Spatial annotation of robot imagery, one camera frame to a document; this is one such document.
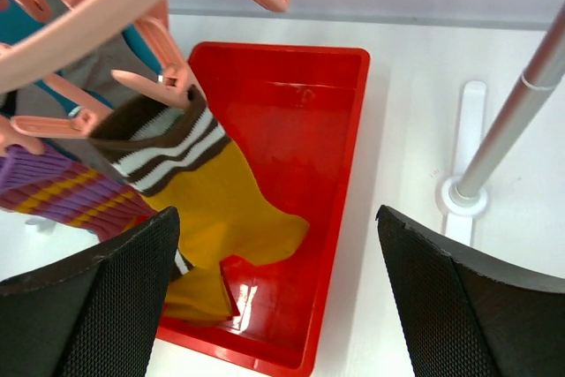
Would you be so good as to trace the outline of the purple sock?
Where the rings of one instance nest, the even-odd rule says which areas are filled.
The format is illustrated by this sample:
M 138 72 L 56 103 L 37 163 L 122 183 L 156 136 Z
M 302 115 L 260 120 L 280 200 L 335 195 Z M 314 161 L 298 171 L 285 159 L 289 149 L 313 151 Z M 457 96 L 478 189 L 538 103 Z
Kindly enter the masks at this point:
M 155 211 L 129 185 L 62 155 L 12 145 L 1 158 L 1 207 L 88 230 L 104 242 Z

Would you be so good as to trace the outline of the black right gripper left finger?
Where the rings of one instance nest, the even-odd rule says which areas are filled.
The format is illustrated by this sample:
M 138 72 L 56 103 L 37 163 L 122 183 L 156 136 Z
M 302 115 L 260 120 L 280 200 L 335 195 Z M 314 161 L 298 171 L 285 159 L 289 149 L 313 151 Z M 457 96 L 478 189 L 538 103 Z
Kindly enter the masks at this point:
M 167 207 L 106 242 L 1 282 L 3 376 L 143 376 L 179 238 Z

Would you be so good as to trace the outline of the pink round clip hanger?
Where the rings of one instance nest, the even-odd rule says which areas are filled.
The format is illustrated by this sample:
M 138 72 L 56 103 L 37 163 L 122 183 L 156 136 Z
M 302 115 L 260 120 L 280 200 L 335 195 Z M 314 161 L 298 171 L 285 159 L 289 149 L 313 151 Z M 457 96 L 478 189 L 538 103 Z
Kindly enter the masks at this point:
M 197 79 L 167 29 L 166 0 L 62 0 L 69 11 L 14 46 L 1 47 L 1 90 L 9 93 L 37 80 L 81 107 L 72 120 L 14 117 L 1 120 L 1 154 L 11 145 L 32 155 L 44 152 L 42 138 L 85 139 L 111 110 L 57 76 L 56 72 L 108 39 L 134 26 L 162 68 L 153 82 L 133 72 L 114 70 L 119 83 L 171 108 L 188 106 L 187 89 Z

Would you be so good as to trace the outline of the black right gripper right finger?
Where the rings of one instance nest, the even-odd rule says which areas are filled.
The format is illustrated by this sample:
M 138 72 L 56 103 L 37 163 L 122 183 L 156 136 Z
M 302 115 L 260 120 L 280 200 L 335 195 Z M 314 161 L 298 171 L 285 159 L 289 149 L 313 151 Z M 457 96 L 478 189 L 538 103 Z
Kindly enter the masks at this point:
M 562 376 L 564 281 L 383 205 L 377 229 L 417 376 Z

